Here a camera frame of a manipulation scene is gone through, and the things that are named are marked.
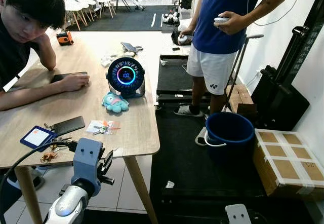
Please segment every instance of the wooden table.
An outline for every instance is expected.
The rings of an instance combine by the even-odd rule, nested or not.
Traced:
[[[160,34],[160,32],[73,32],[73,46],[60,47],[57,43],[53,43],[57,56],[55,71],[48,72],[37,61],[15,86],[37,87],[49,83],[54,73],[78,71],[87,71],[91,82],[88,87],[79,91],[62,93],[0,112],[0,168],[12,166],[31,150],[19,140],[34,125],[43,127],[44,123],[52,125],[77,116],[83,116],[86,127],[91,120],[119,121],[121,129],[115,135],[93,136],[92,133],[86,132],[85,128],[67,135],[76,140],[85,137],[103,142],[106,148],[103,157],[112,149],[117,147],[123,149],[120,157],[123,157],[125,161],[151,222],[157,223],[136,156],[154,154],[159,150],[149,71],[155,68],[153,70],[156,73],[159,58],[159,46],[152,43],[150,38],[152,35],[159,36]],[[129,111],[117,117],[108,114],[101,106],[102,98],[109,91],[109,86],[105,78],[108,68],[100,65],[100,59],[106,52],[120,53],[122,51],[120,42],[130,42],[134,46],[144,47],[135,59],[146,71],[146,93],[141,98],[129,99]],[[39,160],[41,156],[42,153],[33,154],[16,169],[22,194],[34,223],[42,223],[42,218],[28,166],[42,165]],[[59,151],[58,157],[51,164],[71,162],[73,156],[72,152]]]

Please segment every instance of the plush toy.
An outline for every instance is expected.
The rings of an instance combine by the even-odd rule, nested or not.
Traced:
[[[123,99],[122,96],[118,96],[112,92],[108,92],[102,99],[102,106],[105,106],[107,110],[119,113],[122,110],[128,110],[128,101]]]

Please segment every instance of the black hair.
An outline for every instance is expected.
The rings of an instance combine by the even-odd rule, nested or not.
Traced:
[[[64,0],[7,0],[6,5],[54,29],[62,27],[65,22]]]

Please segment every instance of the white tile floor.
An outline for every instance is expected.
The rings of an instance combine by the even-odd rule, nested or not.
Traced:
[[[158,1],[146,1],[141,0],[143,5],[169,5],[172,4],[172,0],[158,0]],[[56,39],[53,35],[55,32],[53,30],[48,30],[47,33],[53,39]],[[172,51],[172,47],[175,45],[172,43],[170,34],[159,34],[159,39],[162,42],[161,54],[183,54],[183,48],[180,47],[179,51]],[[32,50],[30,55],[30,60],[27,67],[19,74],[20,76],[24,74],[26,70],[32,66],[38,59],[36,53]],[[151,84],[153,96],[155,96],[156,85],[157,85],[157,74],[158,65],[151,64],[154,66],[154,74],[156,76],[151,76]],[[11,83],[6,86],[9,89],[14,83],[14,79]],[[145,184],[149,190],[150,187],[150,177],[151,177],[151,161],[152,156],[140,156],[137,157],[139,167],[141,169]],[[61,188],[66,183],[70,183],[70,179],[73,175],[73,167],[57,167],[44,171],[43,177],[45,179],[45,184],[42,188],[36,191],[38,202],[40,206],[40,211],[42,217],[44,218],[48,212],[51,204],[58,198],[58,194]],[[99,195],[93,197],[89,201],[88,209],[101,210],[101,211],[119,211],[119,212],[132,212],[132,213],[146,213],[145,208],[136,192],[134,184],[131,180],[130,174],[125,166],[124,160],[122,158],[114,159],[112,165],[107,173],[107,175],[115,179],[113,186],[103,184],[102,190]],[[23,197],[21,197],[6,213],[6,221],[8,224],[29,224],[32,223],[29,212],[26,208]]]

